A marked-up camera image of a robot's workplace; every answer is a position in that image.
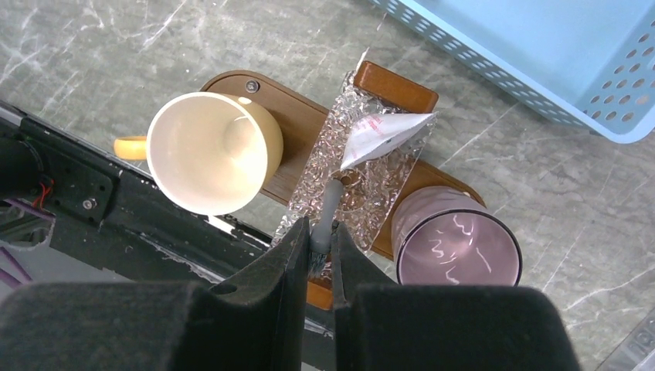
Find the screw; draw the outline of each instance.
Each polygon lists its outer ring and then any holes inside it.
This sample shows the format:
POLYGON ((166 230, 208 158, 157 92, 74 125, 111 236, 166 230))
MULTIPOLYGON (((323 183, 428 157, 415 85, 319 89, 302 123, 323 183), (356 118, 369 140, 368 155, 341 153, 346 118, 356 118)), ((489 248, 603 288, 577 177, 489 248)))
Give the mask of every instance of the screw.
POLYGON ((248 80, 246 82, 246 91, 248 93, 256 93, 260 89, 260 83, 255 80, 248 80))
POLYGON ((96 199, 85 199, 84 201, 82 201, 82 207, 86 210, 91 210, 97 205, 98 203, 96 202, 96 199))

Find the mug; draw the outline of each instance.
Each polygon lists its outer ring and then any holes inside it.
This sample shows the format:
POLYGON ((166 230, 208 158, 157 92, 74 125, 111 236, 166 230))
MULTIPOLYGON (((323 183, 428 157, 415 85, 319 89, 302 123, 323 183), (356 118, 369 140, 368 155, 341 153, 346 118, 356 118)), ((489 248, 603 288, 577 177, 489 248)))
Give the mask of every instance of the mug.
POLYGON ((516 285, 521 277, 514 234, 450 187, 419 189, 400 203, 392 249, 400 284, 516 285))
POLYGON ((249 203, 280 166, 282 149, 280 126, 264 107, 208 92, 168 102, 148 136, 114 142, 118 158, 148 160, 161 191, 200 215, 232 213, 249 203))

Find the yellow handle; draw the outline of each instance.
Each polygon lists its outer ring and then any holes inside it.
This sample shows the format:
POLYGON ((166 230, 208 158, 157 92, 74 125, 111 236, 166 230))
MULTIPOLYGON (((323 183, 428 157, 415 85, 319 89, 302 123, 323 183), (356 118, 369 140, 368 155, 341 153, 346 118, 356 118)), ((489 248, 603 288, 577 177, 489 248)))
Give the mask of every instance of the yellow handle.
POLYGON ((146 137, 123 137, 114 141, 114 153, 123 160, 145 160, 146 137))

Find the gray marble surface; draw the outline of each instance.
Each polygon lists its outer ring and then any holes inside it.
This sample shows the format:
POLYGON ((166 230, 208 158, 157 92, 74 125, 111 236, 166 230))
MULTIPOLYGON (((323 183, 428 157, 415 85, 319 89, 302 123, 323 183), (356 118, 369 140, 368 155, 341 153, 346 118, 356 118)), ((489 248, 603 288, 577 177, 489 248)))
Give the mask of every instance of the gray marble surface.
MULTIPOLYGON (((331 106, 370 48, 368 59, 439 93, 423 158, 516 233, 521 284, 550 297, 594 369, 655 305, 655 136, 616 145, 550 124, 382 18, 363 0, 0 0, 0 99, 110 150, 227 70, 331 106)), ((260 197, 237 216, 271 233, 282 212, 260 197)))

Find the white packet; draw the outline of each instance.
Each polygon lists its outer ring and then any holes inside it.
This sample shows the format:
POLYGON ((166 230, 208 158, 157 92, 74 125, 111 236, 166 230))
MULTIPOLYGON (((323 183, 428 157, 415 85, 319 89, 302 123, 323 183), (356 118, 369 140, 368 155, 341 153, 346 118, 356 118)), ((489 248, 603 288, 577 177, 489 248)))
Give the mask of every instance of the white packet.
POLYGON ((370 114, 352 125, 341 170, 382 157, 418 133, 435 114, 370 114))

